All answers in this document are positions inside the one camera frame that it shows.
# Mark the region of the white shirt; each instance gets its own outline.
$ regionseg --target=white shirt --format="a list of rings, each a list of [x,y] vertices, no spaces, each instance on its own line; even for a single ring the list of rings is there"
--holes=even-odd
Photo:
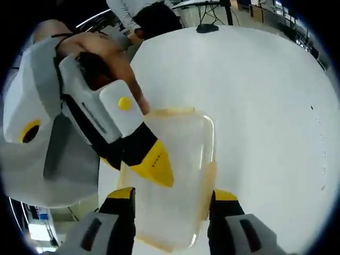
[[[140,26],[135,23],[132,18],[135,17],[143,8],[156,2],[162,2],[162,0],[106,0],[111,11],[116,14],[123,25],[131,31],[134,31],[136,28],[140,28]],[[170,9],[173,6],[170,0],[163,0],[163,2]]]

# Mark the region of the yellow dot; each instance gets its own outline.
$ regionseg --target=yellow dot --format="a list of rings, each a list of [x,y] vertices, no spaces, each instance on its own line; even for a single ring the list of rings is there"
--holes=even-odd
[[[132,101],[128,97],[121,97],[119,99],[118,106],[122,111],[129,111],[132,109]]]

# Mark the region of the white table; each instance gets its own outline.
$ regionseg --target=white table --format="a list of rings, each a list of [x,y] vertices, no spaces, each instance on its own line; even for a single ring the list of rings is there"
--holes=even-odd
[[[216,188],[236,194],[286,252],[313,243],[337,195],[340,112],[309,53],[259,30],[187,28],[145,41],[131,64],[151,107],[194,106],[214,120]],[[111,186],[100,201],[117,176],[101,171],[99,189]],[[175,254],[209,254],[206,230]],[[136,241],[134,254],[163,253]]]

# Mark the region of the black pants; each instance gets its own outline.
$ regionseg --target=black pants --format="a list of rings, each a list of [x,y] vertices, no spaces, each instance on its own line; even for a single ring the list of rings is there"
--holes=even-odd
[[[176,14],[163,2],[143,8],[133,20],[144,30],[145,39],[182,28]]]

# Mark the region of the plastic container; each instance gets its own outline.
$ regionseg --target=plastic container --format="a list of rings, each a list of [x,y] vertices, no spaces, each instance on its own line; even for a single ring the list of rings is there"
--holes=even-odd
[[[214,124],[194,108],[157,110],[144,121],[167,149],[174,185],[161,187],[122,165],[118,187],[136,189],[137,239],[167,252],[185,249],[207,219],[215,186]]]

